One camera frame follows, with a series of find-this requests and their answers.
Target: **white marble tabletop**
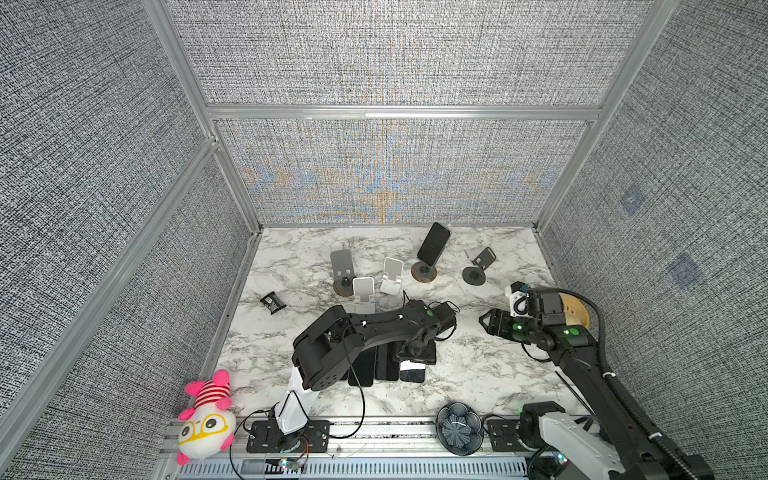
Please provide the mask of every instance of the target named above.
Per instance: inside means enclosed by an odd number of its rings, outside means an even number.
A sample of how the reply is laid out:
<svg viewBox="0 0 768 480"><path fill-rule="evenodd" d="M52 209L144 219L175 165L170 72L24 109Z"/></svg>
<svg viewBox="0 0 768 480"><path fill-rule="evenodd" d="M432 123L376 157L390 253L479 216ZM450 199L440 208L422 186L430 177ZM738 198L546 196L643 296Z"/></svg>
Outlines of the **white marble tabletop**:
<svg viewBox="0 0 768 480"><path fill-rule="evenodd" d="M516 280L534 286L553 280L531 229L453 227L431 283L416 282L410 267L429 231L422 227L268 228L258 247L243 295L219 358L232 375L233 409L247 414L280 400L290 376L293 340L333 305L354 312L352 297L333 292L330 253L352 251L357 276L376 279L377 311L402 305L402 295L379 293L385 257L403 260L403 289L411 299L451 300L461 308L454 336L437 345L436 366L423 384L377 382L365 389L366 416L434 415L449 401L462 401L480 413L512 415L523 404L554 400L567 412L585 409L555 375L551 363L529 359L517 343L491 337L478 318L491 308L509 309L504 287ZM482 286L468 285L462 270L486 246L498 259ZM274 315L259 299L275 291L287 307ZM539 358L546 354L529 348ZM323 390L311 416L358 416L360 393L346 382Z"/></svg>

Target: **white phone stand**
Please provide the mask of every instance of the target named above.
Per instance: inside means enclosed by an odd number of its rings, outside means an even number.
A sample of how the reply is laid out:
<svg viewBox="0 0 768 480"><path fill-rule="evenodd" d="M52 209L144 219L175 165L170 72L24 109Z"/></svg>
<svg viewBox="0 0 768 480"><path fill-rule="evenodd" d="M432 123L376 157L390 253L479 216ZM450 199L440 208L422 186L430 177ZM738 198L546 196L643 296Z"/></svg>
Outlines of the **white phone stand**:
<svg viewBox="0 0 768 480"><path fill-rule="evenodd" d="M384 277L379 288L381 293L387 295L399 295L402 289L402 269L405 264L402 260L386 257L384 259Z"/></svg>
<svg viewBox="0 0 768 480"><path fill-rule="evenodd" d="M355 310L360 315L376 313L376 288L372 276L359 276L352 280Z"/></svg>

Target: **robotic arm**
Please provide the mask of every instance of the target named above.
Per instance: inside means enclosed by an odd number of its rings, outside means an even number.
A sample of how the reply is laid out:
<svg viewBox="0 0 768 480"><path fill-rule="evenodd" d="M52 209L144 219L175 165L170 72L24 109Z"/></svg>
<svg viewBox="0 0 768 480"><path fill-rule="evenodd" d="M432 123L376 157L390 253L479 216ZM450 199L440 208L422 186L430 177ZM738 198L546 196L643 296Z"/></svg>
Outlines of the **robotic arm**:
<svg viewBox="0 0 768 480"><path fill-rule="evenodd" d="M480 317L480 323L487 333L534 344L548 352L552 362L584 394L613 448L587 434L554 402L523 406L518 428L523 443L532 448L552 445L592 480L714 478L700 455L685 455L659 431L610 371L604 338L598 348L586 328L567 324L566 317L572 310L564 305L572 300L564 298L563 293L592 306L604 333L601 312L589 300L568 290L526 289L522 283L508 288L513 314L494 309ZM525 299L523 310L521 299Z"/></svg>
<svg viewBox="0 0 768 480"><path fill-rule="evenodd" d="M447 303L430 308L410 300L390 312L359 315L332 306L293 341L293 370L283 400L275 406L277 425L290 443L306 424L319 392L336 383L365 349L405 341L401 360L421 357L429 341L456 327Z"/></svg>

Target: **phone stand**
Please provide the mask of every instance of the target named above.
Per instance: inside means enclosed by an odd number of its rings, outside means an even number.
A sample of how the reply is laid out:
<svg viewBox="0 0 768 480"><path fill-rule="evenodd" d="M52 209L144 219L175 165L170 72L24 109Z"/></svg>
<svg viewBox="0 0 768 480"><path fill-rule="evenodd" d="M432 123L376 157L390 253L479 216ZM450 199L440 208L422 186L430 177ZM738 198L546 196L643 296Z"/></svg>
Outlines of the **phone stand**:
<svg viewBox="0 0 768 480"><path fill-rule="evenodd" d="M493 253L491 247L486 247L480 252L477 258L472 261L475 266L468 266L462 271L464 281L470 285L482 285L485 283L485 269L495 261L496 254Z"/></svg>
<svg viewBox="0 0 768 480"><path fill-rule="evenodd" d="M381 293L387 295L399 295L402 288L402 268L405 264L402 260L386 257L384 259L384 277L379 287Z"/></svg>
<svg viewBox="0 0 768 480"><path fill-rule="evenodd" d="M413 275L413 279L417 282L429 283L437 277L437 269L427 265L425 262L419 261L411 267L411 275Z"/></svg>
<svg viewBox="0 0 768 480"><path fill-rule="evenodd" d="M331 268L333 268L333 291L339 296L352 296L354 293L352 281L355 279L352 253L349 250L331 252Z"/></svg>
<svg viewBox="0 0 768 480"><path fill-rule="evenodd" d="M376 313L376 290L372 276L361 276L352 280L355 293L355 311L359 315Z"/></svg>

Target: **textured wall panel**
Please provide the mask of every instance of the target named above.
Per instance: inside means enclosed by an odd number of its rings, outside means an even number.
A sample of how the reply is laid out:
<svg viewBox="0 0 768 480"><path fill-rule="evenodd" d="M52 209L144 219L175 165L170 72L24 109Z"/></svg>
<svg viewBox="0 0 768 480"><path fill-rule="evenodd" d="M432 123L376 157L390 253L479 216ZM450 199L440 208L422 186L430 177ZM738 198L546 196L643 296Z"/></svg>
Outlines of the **textured wall panel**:
<svg viewBox="0 0 768 480"><path fill-rule="evenodd" d="M212 158L3 480L148 478L249 235Z"/></svg>
<svg viewBox="0 0 768 480"><path fill-rule="evenodd" d="M220 121L265 223L533 222L581 121Z"/></svg>
<svg viewBox="0 0 768 480"><path fill-rule="evenodd" d="M2 10L0 415L203 140L139 0Z"/></svg>
<svg viewBox="0 0 768 480"><path fill-rule="evenodd" d="M213 103L597 104L651 0L168 0Z"/></svg>
<svg viewBox="0 0 768 480"><path fill-rule="evenodd" d="M718 478L765 478L768 7L685 0L545 232L614 368Z"/></svg>

